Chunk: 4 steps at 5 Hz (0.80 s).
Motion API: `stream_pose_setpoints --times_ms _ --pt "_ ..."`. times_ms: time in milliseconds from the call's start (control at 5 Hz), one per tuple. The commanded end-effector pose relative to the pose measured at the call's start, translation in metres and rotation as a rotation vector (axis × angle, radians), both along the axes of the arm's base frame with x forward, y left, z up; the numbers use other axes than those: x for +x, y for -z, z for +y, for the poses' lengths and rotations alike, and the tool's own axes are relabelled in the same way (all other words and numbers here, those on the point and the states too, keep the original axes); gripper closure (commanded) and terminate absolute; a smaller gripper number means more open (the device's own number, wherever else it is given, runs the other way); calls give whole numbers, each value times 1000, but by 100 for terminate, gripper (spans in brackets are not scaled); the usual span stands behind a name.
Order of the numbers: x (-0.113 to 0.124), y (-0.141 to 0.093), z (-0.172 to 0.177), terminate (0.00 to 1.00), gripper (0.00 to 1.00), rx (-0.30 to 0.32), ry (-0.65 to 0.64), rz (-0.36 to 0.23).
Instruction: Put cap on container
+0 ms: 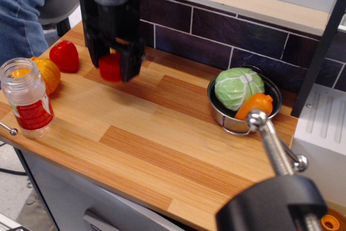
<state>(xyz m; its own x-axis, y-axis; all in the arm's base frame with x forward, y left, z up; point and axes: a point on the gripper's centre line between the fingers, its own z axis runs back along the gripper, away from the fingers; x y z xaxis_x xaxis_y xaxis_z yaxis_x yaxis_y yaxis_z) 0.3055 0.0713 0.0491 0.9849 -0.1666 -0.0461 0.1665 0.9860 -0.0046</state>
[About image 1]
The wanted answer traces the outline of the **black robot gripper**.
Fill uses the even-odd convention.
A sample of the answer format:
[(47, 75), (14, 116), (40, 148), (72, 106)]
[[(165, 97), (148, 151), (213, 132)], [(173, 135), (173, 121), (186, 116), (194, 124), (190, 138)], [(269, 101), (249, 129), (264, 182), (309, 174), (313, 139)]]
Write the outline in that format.
[[(145, 41), (139, 35), (139, 0), (90, 0), (88, 15), (88, 48), (93, 65), (110, 54), (110, 47), (120, 49), (120, 72), (123, 82), (140, 72), (145, 56)], [(128, 41), (119, 45), (115, 37)]]

